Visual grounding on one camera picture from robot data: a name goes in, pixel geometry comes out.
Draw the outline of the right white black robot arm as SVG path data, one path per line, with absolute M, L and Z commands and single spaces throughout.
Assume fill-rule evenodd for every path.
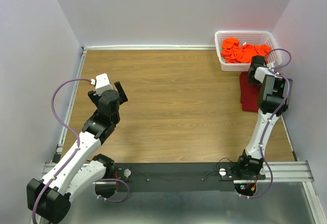
M 242 177 L 258 175 L 263 168 L 265 151 L 275 123 L 287 111 L 293 80 L 265 65 L 263 56 L 254 56 L 248 81 L 260 85 L 257 99 L 258 118 L 249 144 L 238 158 L 237 172 Z

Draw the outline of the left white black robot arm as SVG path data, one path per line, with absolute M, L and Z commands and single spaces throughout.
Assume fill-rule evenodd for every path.
M 120 179 L 110 158 L 97 155 L 89 164 L 83 164 L 113 133 L 120 122 L 119 107 L 128 98 L 120 84 L 109 79 L 89 80 L 95 87 L 88 92 L 96 110 L 85 122 L 80 133 L 73 132 L 76 142 L 64 157 L 40 180 L 32 179 L 27 185 L 28 208 L 32 223 L 41 219 L 60 223 L 67 215 L 74 198 L 94 182 L 114 182 L 115 187 L 127 183 Z

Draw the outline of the dark red t-shirt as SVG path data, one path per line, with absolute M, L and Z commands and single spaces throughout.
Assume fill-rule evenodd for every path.
M 240 73 L 239 82 L 242 110 L 246 112 L 257 112 L 259 108 L 256 102 L 260 91 L 260 85 L 257 83 L 249 83 L 247 72 Z

